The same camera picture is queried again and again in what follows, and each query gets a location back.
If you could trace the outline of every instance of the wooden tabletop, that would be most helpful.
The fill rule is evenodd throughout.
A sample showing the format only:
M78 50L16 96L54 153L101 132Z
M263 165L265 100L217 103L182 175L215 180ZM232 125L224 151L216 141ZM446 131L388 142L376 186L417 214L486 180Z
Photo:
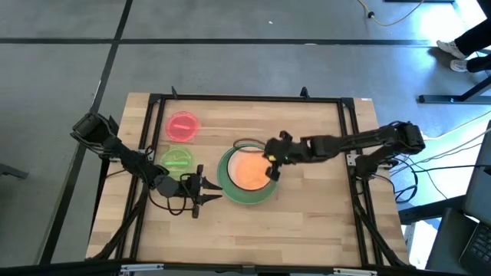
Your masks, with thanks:
M127 99L118 136L132 149L137 148L140 140L148 97L149 94L131 93ZM355 99L355 105L360 131L378 128L371 100ZM196 136L186 143L170 141L165 131L168 119L179 111L193 113L201 124ZM150 125L153 133L154 122ZM277 137L281 130L287 130L294 139L321 134L340 136L337 107L329 103L167 100L156 163L166 151L184 146L193 154L194 165L189 171L203 164L204 176L218 184L217 165L234 140L252 137L266 141ZM120 164L112 164L109 173L120 169ZM148 202L137 259L360 266L344 154L325 163L283 166L281 172L275 194L265 202L240 205L223 196L201 207L198 219L191 218L188 212L173 216ZM384 171L378 173L388 176ZM88 257L97 254L119 227L130 179L126 172L106 180ZM370 186L377 227L399 258L408 262L392 186L380 179L371 180ZM157 191L152 191L152 195L158 203L166 205L165 198ZM171 205L180 207L182 199L171 199ZM365 238L369 260L373 263L366 230ZM130 239L125 256L129 255L129 244Z

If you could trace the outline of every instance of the gray floor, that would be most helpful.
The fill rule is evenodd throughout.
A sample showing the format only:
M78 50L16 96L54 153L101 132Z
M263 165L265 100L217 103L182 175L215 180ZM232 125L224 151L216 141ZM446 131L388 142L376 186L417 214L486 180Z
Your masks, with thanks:
M415 6L367 1L380 20ZM112 38L124 1L0 2L0 37ZM125 38L451 39L464 25L448 4L424 4L392 28L365 21L355 1L135 1ZM0 178L0 266L29 265L52 217L73 155L69 137L88 111L109 51L104 45L0 45L0 163L31 173ZM458 74L435 48L314 45L123 45L101 104L118 121L128 92L370 97L380 124L411 120L428 136L460 125L487 106L438 106L420 94L461 94L485 74ZM434 144L427 149L441 151ZM54 261L84 258L99 161L86 154ZM410 185L402 174L398 187ZM440 195L423 177L412 202Z

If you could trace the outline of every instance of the laptop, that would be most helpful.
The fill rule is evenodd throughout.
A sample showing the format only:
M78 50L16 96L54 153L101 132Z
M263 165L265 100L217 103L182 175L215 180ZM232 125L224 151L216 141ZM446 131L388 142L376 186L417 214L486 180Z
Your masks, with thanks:
M484 136L476 164L491 164L491 133ZM463 211L479 220L459 263L472 275L491 275L491 168L474 168Z

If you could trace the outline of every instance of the person's foot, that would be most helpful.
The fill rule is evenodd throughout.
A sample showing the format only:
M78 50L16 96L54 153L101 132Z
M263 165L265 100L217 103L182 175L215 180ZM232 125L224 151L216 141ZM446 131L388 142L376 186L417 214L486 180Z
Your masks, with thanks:
M441 51L449 53L453 55L455 58L459 58L459 59L467 58L465 54L462 54L462 52L459 50L457 45L455 45L455 41L451 41L451 42L437 41L437 46Z
M467 72L467 61L453 60L450 62L450 68L455 72Z

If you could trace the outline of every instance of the person's leg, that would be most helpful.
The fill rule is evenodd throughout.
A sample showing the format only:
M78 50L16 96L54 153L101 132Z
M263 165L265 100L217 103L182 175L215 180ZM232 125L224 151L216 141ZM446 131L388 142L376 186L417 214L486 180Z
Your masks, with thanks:
M475 51L491 45L491 19L486 19L469 31L466 31L455 41L437 41L438 48L456 58L465 59Z
M491 70L491 54L485 57L476 57L467 62L467 70L476 73L484 70Z
M454 60L450 62L450 68L455 72L476 73L484 70L491 70L491 55L476 57L468 61Z
M486 19L455 39L455 45L466 56L491 45L491 18Z

